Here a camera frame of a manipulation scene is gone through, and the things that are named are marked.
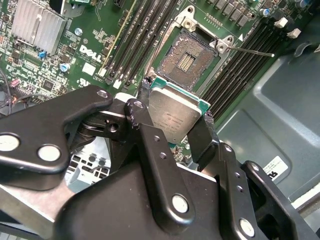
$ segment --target aluminum heatsink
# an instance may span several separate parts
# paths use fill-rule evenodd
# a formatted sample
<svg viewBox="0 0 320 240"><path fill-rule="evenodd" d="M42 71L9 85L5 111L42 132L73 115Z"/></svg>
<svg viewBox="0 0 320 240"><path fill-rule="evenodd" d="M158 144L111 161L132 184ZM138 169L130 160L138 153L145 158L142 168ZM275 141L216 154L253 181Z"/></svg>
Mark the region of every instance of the aluminum heatsink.
<svg viewBox="0 0 320 240"><path fill-rule="evenodd" d="M19 0L11 33L38 49L54 55L65 26L65 19L33 0Z"/></svg>

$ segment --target metal screw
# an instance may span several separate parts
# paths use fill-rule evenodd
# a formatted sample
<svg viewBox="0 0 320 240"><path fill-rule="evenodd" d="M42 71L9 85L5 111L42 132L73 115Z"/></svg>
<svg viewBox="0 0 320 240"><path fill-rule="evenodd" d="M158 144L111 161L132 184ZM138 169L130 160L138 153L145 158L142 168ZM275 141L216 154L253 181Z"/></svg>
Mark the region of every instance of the metal screw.
<svg viewBox="0 0 320 240"><path fill-rule="evenodd" d="M172 204L175 210L182 214L186 213L189 209L187 201L180 195L174 195L172 197Z"/></svg>
<svg viewBox="0 0 320 240"><path fill-rule="evenodd" d="M0 151L9 152L19 147L20 141L12 135L0 135Z"/></svg>
<svg viewBox="0 0 320 240"><path fill-rule="evenodd" d="M228 152L232 152L232 148L229 145L225 145L224 147Z"/></svg>
<svg viewBox="0 0 320 240"><path fill-rule="evenodd" d="M108 94L105 91L99 90L96 93L102 98L105 98L105 99L108 98Z"/></svg>
<svg viewBox="0 0 320 240"><path fill-rule="evenodd" d="M80 37L83 32L82 32L82 29L77 27L75 30L74 30L74 34L77 35L78 37Z"/></svg>
<svg viewBox="0 0 320 240"><path fill-rule="evenodd" d="M54 162L61 156L60 150L56 146L45 145L38 150L38 156L48 162Z"/></svg>
<svg viewBox="0 0 320 240"><path fill-rule="evenodd" d="M134 102L134 105L136 105L137 107L139 107L139 108L141 108L141 109L144 108L144 106L142 105L142 103L139 102L139 101L135 101L135 102Z"/></svg>
<svg viewBox="0 0 320 240"><path fill-rule="evenodd" d="M254 170L259 171L259 167L254 163L251 163L251 166L253 167Z"/></svg>
<svg viewBox="0 0 320 240"><path fill-rule="evenodd" d="M242 231L247 234L249 237L254 237L255 236L255 230L254 227L251 225L250 222L248 222L246 219L241 218L240 221L240 227Z"/></svg>

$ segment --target white sticker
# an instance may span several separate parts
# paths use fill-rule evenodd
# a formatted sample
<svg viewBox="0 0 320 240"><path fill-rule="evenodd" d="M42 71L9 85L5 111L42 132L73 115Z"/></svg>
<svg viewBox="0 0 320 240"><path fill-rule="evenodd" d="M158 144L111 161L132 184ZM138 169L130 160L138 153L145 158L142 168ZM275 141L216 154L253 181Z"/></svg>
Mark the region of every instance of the white sticker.
<svg viewBox="0 0 320 240"><path fill-rule="evenodd" d="M265 173L272 179L272 181L276 180L287 169L287 164L279 156L276 156L271 162L268 163L267 166L263 168Z"/></svg>
<svg viewBox="0 0 320 240"><path fill-rule="evenodd" d="M93 76L95 71L96 71L96 68L87 62L84 64L82 68L82 72L89 74L90 76Z"/></svg>

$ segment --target integrated circuit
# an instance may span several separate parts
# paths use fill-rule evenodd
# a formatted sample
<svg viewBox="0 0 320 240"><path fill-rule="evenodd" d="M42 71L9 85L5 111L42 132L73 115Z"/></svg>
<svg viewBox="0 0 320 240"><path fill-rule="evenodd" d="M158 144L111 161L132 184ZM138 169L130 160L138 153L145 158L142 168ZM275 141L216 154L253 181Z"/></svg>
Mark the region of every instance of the integrated circuit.
<svg viewBox="0 0 320 240"><path fill-rule="evenodd" d="M170 82L191 91L217 54L196 36L183 31L156 71Z"/></svg>
<svg viewBox="0 0 320 240"><path fill-rule="evenodd" d="M48 90L49 92L52 91L54 88L54 83L48 80L45 80L42 86L45 90Z"/></svg>
<svg viewBox="0 0 320 240"><path fill-rule="evenodd" d="M14 59L18 59L20 57L20 53L16 50L14 50L12 52L12 55L11 55Z"/></svg>

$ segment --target green circuit board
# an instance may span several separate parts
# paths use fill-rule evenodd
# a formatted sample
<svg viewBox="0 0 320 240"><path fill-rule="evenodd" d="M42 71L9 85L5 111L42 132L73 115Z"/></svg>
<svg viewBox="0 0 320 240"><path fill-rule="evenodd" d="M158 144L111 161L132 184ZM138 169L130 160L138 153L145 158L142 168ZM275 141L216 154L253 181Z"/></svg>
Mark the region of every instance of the green circuit board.
<svg viewBox="0 0 320 240"><path fill-rule="evenodd" d="M231 21L230 17L225 16L222 10L214 7L207 0L177 1L174 14L177 15L189 6L194 6L194 19L196 21L219 38L224 38L228 35L234 36L234 44L238 46L250 34L254 24L261 20L259 10L268 1L270 2L270 0L255 1L254 3L245 0L232 2L235 6L236 4L243 6L241 11L245 11L244 14L248 16L247 23L244 26L239 26L234 21ZM36 2L45 8L49 7L46 0L38 0ZM17 87L19 92L22 94L40 93L56 97L90 84L103 87L114 95L121 91L124 92L124 81L118 83L116 87L113 82L112 84L106 84L106 75L109 71L108 69L104 71L103 67L107 56L111 58L116 50L124 45L121 40L125 37L126 29L130 25L130 21L139 8L141 1L127 0L123 7L119 8L113 1L101 0L95 6L87 6L82 15L74 18L65 18L66 26L56 53L47 55L44 58L39 58L40 49L17 41L17 38L11 33L18 0L1 0L0 3L0 66L6 72L9 81L14 79L22 80ZM290 5L286 4L285 11L287 14L293 12ZM75 35L77 28L82 30L81 36ZM181 30L182 27L176 27L172 31L154 59L153 67L156 68L160 64ZM137 87L145 75L146 64L151 59L156 47L155 44L150 47L136 76L130 81L125 92L132 95L137 92ZM18 57L13 56L14 52L18 52ZM219 59L215 59L208 66L192 89L192 92L197 91L204 78L213 70L218 61ZM64 62L69 64L67 72L60 71L60 64Z"/></svg>
<svg viewBox="0 0 320 240"><path fill-rule="evenodd" d="M301 29L313 17L309 7L299 9L286 0L126 0L121 1L121 6L113 0L97 0L86 4L83 13L77 17L59 15L49 7L50 0L25 0L33 1L65 21L56 50L43 56L43 49L13 34L19 1L22 0L0 0L0 67L10 82L21 81L14 86L18 95L37 93L51 98L88 85L100 86L113 95L126 92L135 96L142 80L149 76L149 70L167 78L167 73L161 73L166 70L165 67L161 67L165 61L172 63L168 55L177 53L170 51L181 36L194 41L193 46L205 49L203 53L207 54L208 60L201 63L203 55L196 59L186 50L184 62L172 63L182 66L180 70L184 72L179 70L180 75L175 73L168 80L203 97L216 76L237 53L231 50L223 58L211 45L215 38L232 36L233 46L242 46L265 19L262 17L264 9L268 9L269 15L280 10L283 16L292 19ZM177 17L191 8L192 19L197 22L196 30L177 25ZM289 43L280 43L279 49L283 50ZM280 50L273 53L277 56ZM276 59L269 59L251 80L251 86ZM67 70L62 71L62 65L66 68L66 64ZM188 68L201 64L205 67L194 72L195 81L186 87L179 85L177 76L184 81L190 77Z"/></svg>

